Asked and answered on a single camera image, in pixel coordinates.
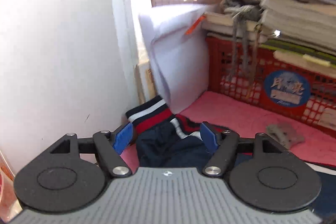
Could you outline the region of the white paper sheets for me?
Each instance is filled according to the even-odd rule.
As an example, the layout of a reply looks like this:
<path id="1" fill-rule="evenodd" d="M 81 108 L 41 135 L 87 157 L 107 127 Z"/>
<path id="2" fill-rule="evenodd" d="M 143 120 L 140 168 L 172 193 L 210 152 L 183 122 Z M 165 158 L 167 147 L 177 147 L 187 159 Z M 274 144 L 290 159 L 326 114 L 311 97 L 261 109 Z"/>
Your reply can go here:
<path id="1" fill-rule="evenodd" d="M 143 41 L 157 93 L 173 113 L 188 108 L 209 85 L 206 32 L 186 31 L 213 5 L 183 4 L 153 7 L 139 15 Z"/>

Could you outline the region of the navy white jacket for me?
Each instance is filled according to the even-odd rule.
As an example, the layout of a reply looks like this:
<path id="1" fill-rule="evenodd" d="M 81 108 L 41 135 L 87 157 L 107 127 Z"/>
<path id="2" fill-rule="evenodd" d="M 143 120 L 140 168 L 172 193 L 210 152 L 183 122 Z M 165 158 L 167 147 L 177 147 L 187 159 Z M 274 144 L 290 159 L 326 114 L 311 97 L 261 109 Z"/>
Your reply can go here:
<path id="1" fill-rule="evenodd" d="M 335 177 L 320 174 L 267 134 L 240 137 L 233 168 L 205 176 L 201 136 L 164 120 L 135 146 L 141 181 L 130 223 L 335 223 Z"/>

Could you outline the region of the red plastic crate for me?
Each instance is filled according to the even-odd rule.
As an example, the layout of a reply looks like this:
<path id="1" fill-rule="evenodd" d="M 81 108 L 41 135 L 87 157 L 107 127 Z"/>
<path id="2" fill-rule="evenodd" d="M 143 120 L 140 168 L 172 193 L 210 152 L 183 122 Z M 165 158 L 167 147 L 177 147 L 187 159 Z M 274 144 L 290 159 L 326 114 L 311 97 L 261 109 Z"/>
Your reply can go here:
<path id="1" fill-rule="evenodd" d="M 238 101 L 281 114 L 324 133 L 335 136 L 335 75 L 328 76 L 322 69 L 310 69 L 309 63 L 294 65 L 300 58 L 259 48 L 256 62 L 249 54 L 249 69 L 255 74 L 245 76 L 242 71 L 243 49 L 237 49 L 237 68 L 230 76 L 232 42 L 208 37 L 209 90 L 225 94 Z"/>

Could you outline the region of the pink embossed table mat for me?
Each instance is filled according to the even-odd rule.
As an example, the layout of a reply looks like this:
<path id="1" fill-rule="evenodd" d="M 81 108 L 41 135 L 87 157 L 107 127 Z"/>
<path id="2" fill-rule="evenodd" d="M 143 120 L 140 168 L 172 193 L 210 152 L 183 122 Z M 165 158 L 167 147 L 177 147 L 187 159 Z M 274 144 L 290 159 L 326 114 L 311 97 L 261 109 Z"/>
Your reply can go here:
<path id="1" fill-rule="evenodd" d="M 173 114 L 164 99 L 156 96 L 127 111 L 126 117 L 133 124 L 136 135 L 168 120 L 181 139 L 189 135 L 199 138 L 199 123 L 203 120 L 228 127 L 244 138 L 264 132 L 270 124 L 284 123 L 305 139 L 293 146 L 292 152 L 314 170 L 335 175 L 335 138 L 303 123 L 218 93 L 205 92 L 180 114 Z"/>

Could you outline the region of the stack of papers and booklets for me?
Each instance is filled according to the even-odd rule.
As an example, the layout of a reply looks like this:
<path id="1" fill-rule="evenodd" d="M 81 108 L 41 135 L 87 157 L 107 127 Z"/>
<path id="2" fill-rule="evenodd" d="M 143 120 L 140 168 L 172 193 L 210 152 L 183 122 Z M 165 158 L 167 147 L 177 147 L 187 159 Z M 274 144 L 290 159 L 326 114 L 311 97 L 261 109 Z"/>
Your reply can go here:
<path id="1" fill-rule="evenodd" d="M 243 67 L 248 64 L 248 45 L 275 31 L 285 41 L 335 54 L 335 0 L 198 0 L 218 4 L 220 12 L 205 12 L 206 30 L 229 36 L 236 65 L 237 44 L 243 45 Z"/>

